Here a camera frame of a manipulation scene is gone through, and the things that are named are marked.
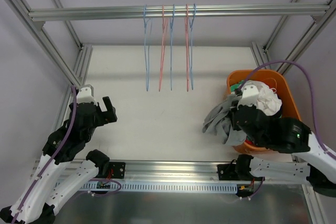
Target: blue hanger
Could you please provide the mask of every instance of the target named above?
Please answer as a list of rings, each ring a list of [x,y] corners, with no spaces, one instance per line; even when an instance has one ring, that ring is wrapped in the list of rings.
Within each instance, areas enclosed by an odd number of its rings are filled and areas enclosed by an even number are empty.
[[[189,27],[190,27],[190,40],[191,40],[191,50],[190,50],[190,61],[189,61],[189,72],[190,72],[190,81],[191,81],[191,89],[194,90],[194,75],[193,75],[193,25],[194,25],[194,20],[196,16],[196,4],[194,4],[194,15],[193,19],[190,21],[190,18],[188,19],[189,21]]]
[[[173,5],[173,17],[169,19],[170,24],[170,90],[173,90],[173,27],[174,27],[175,5]]]
[[[146,38],[147,38],[147,24],[150,21],[151,26],[150,26],[150,33],[149,33],[149,38],[151,37],[152,34],[152,25],[153,21],[151,18],[149,18],[146,21],[146,7],[147,5],[144,6],[143,8],[143,23],[144,23],[144,32],[145,32],[145,39],[144,39],[144,53],[145,53],[145,65],[146,65],[146,91],[149,89],[149,76],[150,76],[150,58],[149,58],[149,49],[150,49],[150,44],[148,44],[148,50],[146,50]]]

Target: clothing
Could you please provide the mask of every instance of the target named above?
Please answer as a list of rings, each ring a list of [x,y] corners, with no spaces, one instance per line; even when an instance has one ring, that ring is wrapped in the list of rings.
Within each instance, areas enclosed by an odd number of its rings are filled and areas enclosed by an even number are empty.
[[[282,101],[269,86],[261,81],[247,81],[244,86],[248,84],[255,85],[259,91],[256,104],[257,109],[262,110],[268,116],[275,115],[280,110]]]
[[[244,131],[235,131],[228,117],[233,101],[238,100],[234,94],[229,94],[226,99],[214,107],[203,123],[203,133],[218,136],[223,144],[236,146],[242,144],[246,139]]]

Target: white cloth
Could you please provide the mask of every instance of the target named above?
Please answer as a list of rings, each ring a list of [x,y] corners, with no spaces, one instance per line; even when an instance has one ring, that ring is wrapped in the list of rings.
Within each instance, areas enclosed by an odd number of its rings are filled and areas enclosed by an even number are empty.
[[[280,110],[282,101],[269,86],[261,81],[247,81],[244,86],[247,84],[253,84],[258,88],[257,109],[262,110],[266,115],[274,115]]]

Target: floor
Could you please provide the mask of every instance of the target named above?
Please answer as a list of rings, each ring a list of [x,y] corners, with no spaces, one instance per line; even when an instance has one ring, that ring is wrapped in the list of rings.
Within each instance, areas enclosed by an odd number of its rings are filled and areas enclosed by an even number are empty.
[[[97,101],[109,96],[117,123],[97,129],[76,158],[95,148],[111,159],[153,161],[231,161],[238,153],[222,140],[202,133],[203,120],[218,104],[228,75],[253,69],[248,47],[194,47],[194,89],[186,90],[185,47],[173,47],[172,90],[170,48],[166,48],[162,89],[159,92],[161,47],[150,48],[149,91],[145,84],[142,46],[94,46],[86,84]],[[264,158],[291,161],[289,155]]]
[[[68,201],[55,224],[309,224],[302,187],[263,185],[240,201],[235,195],[120,192]]]

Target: hanger rod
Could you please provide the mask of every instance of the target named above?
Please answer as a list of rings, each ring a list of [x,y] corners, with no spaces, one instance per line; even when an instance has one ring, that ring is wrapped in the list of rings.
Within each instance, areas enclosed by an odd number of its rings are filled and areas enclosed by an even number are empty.
[[[189,7],[189,16],[194,6]],[[143,18],[144,6],[84,7],[33,9],[29,16],[33,21],[93,20]],[[282,15],[324,15],[329,9],[327,4],[269,4],[269,5],[200,5],[196,7],[196,17],[225,16],[282,16]],[[164,7],[164,16],[172,17],[173,6]],[[186,6],[175,7],[175,17],[185,17]],[[161,18],[162,6],[147,6],[146,18]]]

